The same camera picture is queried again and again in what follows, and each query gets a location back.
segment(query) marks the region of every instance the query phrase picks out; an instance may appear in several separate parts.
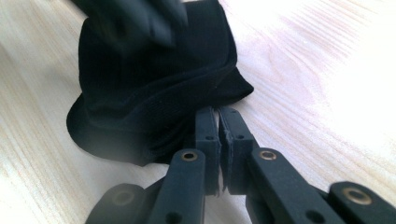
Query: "light wood tabletop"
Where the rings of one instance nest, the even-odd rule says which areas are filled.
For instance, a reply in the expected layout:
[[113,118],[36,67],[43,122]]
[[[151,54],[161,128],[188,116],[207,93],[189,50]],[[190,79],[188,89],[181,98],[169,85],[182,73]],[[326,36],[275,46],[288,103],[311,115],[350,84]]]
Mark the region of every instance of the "light wood tabletop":
[[[260,146],[313,186],[352,181],[396,205],[395,1],[220,3],[255,87],[232,107]],[[83,223],[111,187],[166,174],[70,138],[84,18],[65,0],[0,0],[0,223]],[[250,223],[245,198],[206,197],[205,223]]]

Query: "wooden table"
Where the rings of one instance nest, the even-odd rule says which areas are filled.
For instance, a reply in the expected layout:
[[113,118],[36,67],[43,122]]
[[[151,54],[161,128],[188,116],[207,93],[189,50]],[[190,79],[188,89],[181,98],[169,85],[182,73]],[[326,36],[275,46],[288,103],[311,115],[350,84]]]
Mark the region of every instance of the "wooden table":
[[[396,205],[394,1],[223,0],[238,67],[233,105],[262,147],[320,189],[353,181]],[[111,187],[167,167],[98,159],[70,138],[84,16],[64,0],[0,0],[0,222],[83,223]],[[249,223],[244,197],[206,197],[205,223]]]

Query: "wood grain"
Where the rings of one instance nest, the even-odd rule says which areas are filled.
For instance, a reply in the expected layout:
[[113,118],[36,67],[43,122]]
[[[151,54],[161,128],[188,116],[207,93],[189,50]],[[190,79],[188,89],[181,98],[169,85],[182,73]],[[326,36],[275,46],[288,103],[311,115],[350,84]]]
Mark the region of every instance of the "wood grain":
[[[233,107],[260,145],[314,186],[349,180],[396,205],[396,4],[220,2],[255,87]],[[166,173],[95,158],[69,137],[83,19],[67,1],[0,0],[1,223],[83,223],[109,188]],[[206,198],[205,223],[249,222],[244,197]]]

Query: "black fabric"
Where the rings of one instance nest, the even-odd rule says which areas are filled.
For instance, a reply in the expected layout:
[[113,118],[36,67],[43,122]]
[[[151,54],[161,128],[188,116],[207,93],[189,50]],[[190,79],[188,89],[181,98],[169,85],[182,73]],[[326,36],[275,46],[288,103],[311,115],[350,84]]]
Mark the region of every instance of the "black fabric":
[[181,148],[195,111],[228,105],[253,92],[236,65],[236,49],[217,1],[186,3],[189,27],[177,46],[120,55],[84,21],[79,40],[82,94],[67,127],[98,157],[145,165],[167,162]]

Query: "wooden surface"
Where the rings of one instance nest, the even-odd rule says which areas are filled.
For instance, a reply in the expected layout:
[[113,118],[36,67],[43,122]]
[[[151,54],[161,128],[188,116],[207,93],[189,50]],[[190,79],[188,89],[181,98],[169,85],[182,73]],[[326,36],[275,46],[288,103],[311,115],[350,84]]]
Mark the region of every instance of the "wooden surface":
[[[395,3],[221,3],[256,89],[233,107],[260,145],[320,189],[354,181],[396,205]],[[83,223],[109,188],[166,172],[95,158],[69,137],[83,19],[67,1],[0,0],[1,223]],[[205,223],[249,222],[244,197],[206,198]]]

